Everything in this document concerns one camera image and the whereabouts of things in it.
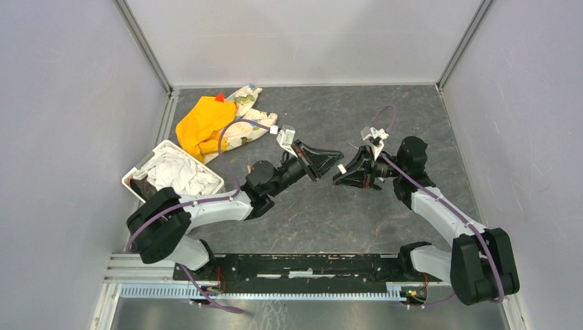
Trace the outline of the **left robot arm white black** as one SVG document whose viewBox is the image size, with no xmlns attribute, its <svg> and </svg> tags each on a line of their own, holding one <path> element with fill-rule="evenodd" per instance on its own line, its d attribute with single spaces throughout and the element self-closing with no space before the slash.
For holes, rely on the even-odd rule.
<svg viewBox="0 0 583 330">
<path fill-rule="evenodd" d="M 341 151 L 310 147 L 300 140 L 291 143 L 287 155 L 280 166 L 255 162 L 244 184 L 230 192 L 191 196 L 171 187 L 160 189 L 127 219 L 127 251 L 145 264 L 171 261 L 208 280 L 216 262 L 204 240 L 189 237 L 194 228 L 262 217 L 274 206 L 273 197 L 305 176 L 318 181 L 344 157 Z"/>
</svg>

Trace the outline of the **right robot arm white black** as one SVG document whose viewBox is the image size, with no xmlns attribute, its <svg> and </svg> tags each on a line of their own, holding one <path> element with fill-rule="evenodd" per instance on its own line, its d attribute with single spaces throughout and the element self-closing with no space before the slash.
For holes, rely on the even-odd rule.
<svg viewBox="0 0 583 330">
<path fill-rule="evenodd" d="M 464 305 L 501 302 L 520 290 L 511 239 L 501 228 L 489 229 L 451 203 L 426 172 L 428 145 L 405 137 L 396 155 L 361 146 L 333 177 L 338 186 L 378 189 L 392 179 L 396 198 L 424 218 L 449 244 L 446 252 L 420 241 L 401 246 L 398 274 L 413 281 L 423 273 L 450 284 Z"/>
</svg>

